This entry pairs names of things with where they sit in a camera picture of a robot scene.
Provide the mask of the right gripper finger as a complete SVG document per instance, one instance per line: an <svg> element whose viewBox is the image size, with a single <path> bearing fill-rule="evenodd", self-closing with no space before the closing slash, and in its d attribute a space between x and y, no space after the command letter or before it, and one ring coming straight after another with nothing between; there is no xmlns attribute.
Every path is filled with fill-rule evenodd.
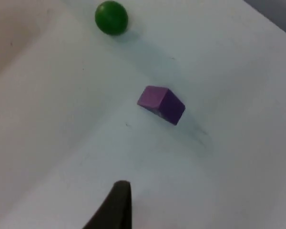
<svg viewBox="0 0 286 229"><path fill-rule="evenodd" d="M131 229L131 183L120 180L114 183L104 202L83 229Z"/></svg>

